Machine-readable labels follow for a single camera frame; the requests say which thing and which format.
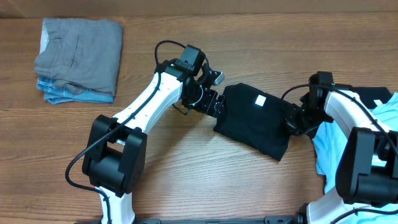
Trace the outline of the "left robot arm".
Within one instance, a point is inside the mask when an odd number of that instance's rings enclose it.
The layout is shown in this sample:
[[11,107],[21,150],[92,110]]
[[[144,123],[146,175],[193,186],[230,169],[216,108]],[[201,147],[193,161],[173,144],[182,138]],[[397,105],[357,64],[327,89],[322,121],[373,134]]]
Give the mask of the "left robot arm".
[[211,86],[223,80],[199,48],[186,45],[180,58],[156,63],[152,81],[127,108],[94,120],[82,172],[102,200],[99,223],[134,223],[132,191],[144,171],[149,132],[178,101],[188,110],[220,115],[224,96]]

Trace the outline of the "black t-shirt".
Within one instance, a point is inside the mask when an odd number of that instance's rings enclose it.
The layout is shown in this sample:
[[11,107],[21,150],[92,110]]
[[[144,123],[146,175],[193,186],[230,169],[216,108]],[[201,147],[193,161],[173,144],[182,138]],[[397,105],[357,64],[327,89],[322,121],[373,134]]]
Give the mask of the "black t-shirt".
[[280,161],[289,145],[285,116],[292,105],[247,84],[226,86],[213,130]]

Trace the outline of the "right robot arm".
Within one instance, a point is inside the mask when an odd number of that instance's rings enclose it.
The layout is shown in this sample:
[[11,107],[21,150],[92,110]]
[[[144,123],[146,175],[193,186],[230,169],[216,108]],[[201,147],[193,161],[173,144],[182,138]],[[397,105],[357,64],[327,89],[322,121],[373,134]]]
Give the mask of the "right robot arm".
[[381,209],[397,203],[397,132],[371,114],[354,87],[336,84],[332,73],[318,71],[306,86],[302,105],[292,105],[285,117],[290,134],[310,136],[322,122],[336,122],[348,142],[335,186],[303,205],[292,223],[338,223],[361,212],[397,214]]

